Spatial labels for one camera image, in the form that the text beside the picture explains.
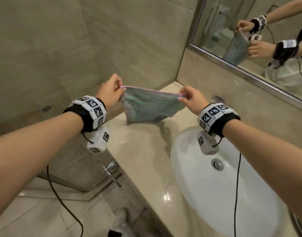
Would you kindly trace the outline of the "person's left hand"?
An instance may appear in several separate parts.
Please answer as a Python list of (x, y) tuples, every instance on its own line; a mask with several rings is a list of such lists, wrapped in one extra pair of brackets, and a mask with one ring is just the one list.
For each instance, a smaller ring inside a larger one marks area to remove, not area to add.
[(109, 109), (121, 100), (123, 94), (116, 94), (117, 89), (121, 86), (121, 78), (117, 74), (113, 74), (109, 80), (101, 84), (95, 97), (105, 104), (106, 109)]

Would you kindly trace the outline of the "person's right hand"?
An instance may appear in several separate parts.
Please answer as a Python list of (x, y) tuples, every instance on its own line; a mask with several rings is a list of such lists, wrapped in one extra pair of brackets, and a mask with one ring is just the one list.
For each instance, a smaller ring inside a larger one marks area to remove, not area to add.
[(182, 99), (180, 102), (197, 116), (199, 116), (202, 110), (210, 104), (199, 90), (191, 86), (184, 86), (179, 93), (180, 92), (188, 92), (191, 94), (191, 100)]

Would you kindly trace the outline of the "green pink knitted cloth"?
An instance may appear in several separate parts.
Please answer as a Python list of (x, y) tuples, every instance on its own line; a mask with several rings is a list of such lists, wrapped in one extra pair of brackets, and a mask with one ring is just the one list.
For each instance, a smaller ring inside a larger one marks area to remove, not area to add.
[(173, 117), (185, 108), (177, 93), (168, 93), (132, 86), (121, 96), (121, 103), (128, 123), (160, 122)]

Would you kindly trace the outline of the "person's left forearm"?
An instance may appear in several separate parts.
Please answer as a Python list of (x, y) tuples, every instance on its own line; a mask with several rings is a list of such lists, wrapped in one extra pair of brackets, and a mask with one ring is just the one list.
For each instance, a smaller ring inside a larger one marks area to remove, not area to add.
[(67, 112), (0, 137), (0, 215), (82, 129), (82, 118)]

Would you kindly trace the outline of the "person's right forearm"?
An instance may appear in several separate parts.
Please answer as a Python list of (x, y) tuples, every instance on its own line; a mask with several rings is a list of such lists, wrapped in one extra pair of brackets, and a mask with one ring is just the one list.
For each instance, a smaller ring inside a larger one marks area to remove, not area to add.
[(302, 149), (236, 119), (222, 133), (302, 223)]

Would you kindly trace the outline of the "black wristband with marker blocks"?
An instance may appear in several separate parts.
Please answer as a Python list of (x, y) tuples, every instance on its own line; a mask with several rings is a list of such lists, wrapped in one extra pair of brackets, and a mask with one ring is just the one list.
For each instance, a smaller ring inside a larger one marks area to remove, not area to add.
[(63, 113), (73, 112), (79, 115), (83, 121), (81, 133), (97, 131), (106, 122), (105, 104), (93, 96), (85, 95), (72, 101)]
[(224, 138), (223, 128), (233, 119), (241, 120), (232, 108), (223, 103), (214, 103), (203, 108), (197, 117), (197, 122), (208, 135)]

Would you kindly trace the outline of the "chrome sink drain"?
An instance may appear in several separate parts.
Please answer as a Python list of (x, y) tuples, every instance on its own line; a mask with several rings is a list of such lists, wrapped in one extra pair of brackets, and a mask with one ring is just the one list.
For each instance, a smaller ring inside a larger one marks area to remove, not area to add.
[(212, 167), (217, 171), (222, 171), (224, 169), (224, 164), (220, 159), (212, 159), (211, 161)]

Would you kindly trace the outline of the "white oval sink basin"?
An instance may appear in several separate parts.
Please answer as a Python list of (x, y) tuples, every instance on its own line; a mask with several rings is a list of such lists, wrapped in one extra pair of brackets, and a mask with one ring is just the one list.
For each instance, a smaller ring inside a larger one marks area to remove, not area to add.
[[(224, 138), (215, 155), (204, 155), (196, 135), (198, 126), (186, 128), (171, 148), (177, 184), (198, 216), (228, 237), (280, 237), (286, 208), (236, 147)], [(220, 159), (222, 171), (212, 159)]]

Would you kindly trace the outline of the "person's white shoe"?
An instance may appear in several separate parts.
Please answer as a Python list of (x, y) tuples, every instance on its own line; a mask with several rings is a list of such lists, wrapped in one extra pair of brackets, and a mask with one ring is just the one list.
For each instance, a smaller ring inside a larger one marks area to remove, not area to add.
[(121, 237), (130, 237), (129, 213), (127, 208), (119, 208), (115, 211), (115, 219), (112, 230), (121, 233)]

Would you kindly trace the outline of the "metal framed wall mirror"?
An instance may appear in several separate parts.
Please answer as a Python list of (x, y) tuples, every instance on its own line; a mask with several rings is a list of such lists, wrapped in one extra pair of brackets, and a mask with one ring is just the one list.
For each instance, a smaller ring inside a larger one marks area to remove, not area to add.
[(302, 0), (198, 0), (190, 46), (302, 109)]

